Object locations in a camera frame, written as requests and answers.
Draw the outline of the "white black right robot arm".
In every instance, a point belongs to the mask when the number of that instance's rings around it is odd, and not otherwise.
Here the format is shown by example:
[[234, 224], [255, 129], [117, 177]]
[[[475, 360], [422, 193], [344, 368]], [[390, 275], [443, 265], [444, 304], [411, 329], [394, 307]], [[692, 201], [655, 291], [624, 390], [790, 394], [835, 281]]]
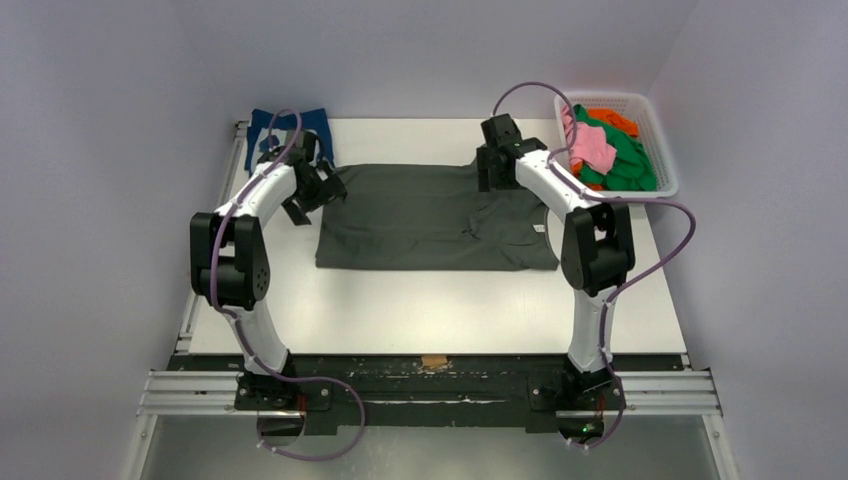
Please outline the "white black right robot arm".
[[567, 355], [576, 371], [564, 376], [561, 392], [569, 404], [584, 407], [601, 391], [594, 373], [611, 365], [617, 291], [635, 266], [629, 207], [592, 193], [540, 140], [523, 137], [510, 115], [484, 120], [481, 130], [479, 189], [527, 189], [563, 224], [561, 271], [575, 297]]

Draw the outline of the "dark grey t-shirt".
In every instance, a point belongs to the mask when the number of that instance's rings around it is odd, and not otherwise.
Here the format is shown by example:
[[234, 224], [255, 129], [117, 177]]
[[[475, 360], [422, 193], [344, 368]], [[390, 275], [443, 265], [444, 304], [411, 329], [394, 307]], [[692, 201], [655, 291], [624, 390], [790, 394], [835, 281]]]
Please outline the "dark grey t-shirt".
[[553, 271], [548, 209], [526, 189], [481, 192], [474, 165], [362, 164], [337, 171], [315, 264], [373, 271]]

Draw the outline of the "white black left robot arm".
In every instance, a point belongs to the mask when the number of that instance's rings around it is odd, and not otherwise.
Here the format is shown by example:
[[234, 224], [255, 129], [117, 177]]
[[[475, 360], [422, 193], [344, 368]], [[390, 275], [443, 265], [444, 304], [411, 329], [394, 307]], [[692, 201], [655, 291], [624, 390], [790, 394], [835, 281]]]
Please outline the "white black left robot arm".
[[344, 199], [347, 191], [316, 133], [271, 132], [267, 147], [231, 199], [191, 218], [190, 280], [193, 291], [230, 325], [246, 371], [266, 375], [260, 397], [284, 409], [297, 399], [298, 382], [284, 373], [290, 350], [266, 302], [271, 267], [264, 228], [278, 211], [295, 226], [308, 225], [310, 213]]

